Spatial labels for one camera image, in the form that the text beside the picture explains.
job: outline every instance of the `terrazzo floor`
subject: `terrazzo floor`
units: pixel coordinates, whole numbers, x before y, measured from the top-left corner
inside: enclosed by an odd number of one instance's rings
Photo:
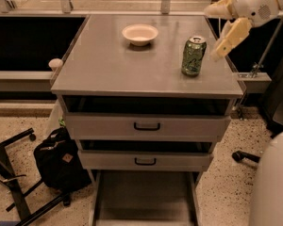
[[[25,137],[7,147],[8,155],[19,178],[23,191],[38,181],[33,150],[46,138],[49,112],[0,113],[0,142],[33,128],[37,139],[33,142]],[[203,226],[246,226],[249,216],[249,202],[257,165],[243,161],[233,161],[231,154],[237,150],[260,155],[270,141],[271,132],[266,129],[264,119],[256,112],[244,114],[246,120],[237,117],[228,126],[225,136],[214,150],[214,159],[196,188]],[[72,204],[64,207],[62,203],[31,225],[88,225],[89,210],[92,203],[92,186],[87,186],[72,194]],[[26,198],[32,212],[55,197],[46,186],[41,185]],[[15,209],[6,212],[12,203],[7,189],[0,186],[0,220],[16,220]]]

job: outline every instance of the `chair leg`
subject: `chair leg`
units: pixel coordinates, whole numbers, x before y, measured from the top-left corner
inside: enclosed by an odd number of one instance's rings
[[[246,153],[246,152],[243,152],[243,151],[236,151],[232,154],[232,157],[233,159],[236,161],[236,162],[240,162],[242,161],[244,158],[247,158],[253,162],[259,162],[260,160],[260,157],[259,156],[256,156],[256,155],[253,155],[253,154],[249,154],[249,153]]]

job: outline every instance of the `black drawer handle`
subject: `black drawer handle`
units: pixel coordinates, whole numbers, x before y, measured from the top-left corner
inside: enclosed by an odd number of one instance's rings
[[[158,131],[160,129],[160,123],[158,123],[156,127],[140,127],[134,122],[134,129],[138,131]]]
[[[156,158],[151,158],[151,159],[134,158],[134,162],[136,165],[139,165],[139,166],[154,166],[157,164],[157,159]]]

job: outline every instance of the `white bowl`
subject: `white bowl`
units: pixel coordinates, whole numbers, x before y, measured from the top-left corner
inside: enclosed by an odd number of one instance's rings
[[[134,24],[125,27],[122,33],[133,45],[144,46],[158,35],[158,30],[151,25]]]

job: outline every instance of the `soda can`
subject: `soda can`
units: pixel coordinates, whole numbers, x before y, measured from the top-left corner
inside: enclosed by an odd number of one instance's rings
[[[200,73],[202,58],[206,49],[206,39],[202,36],[189,38],[183,51],[181,71],[188,76],[197,76]]]

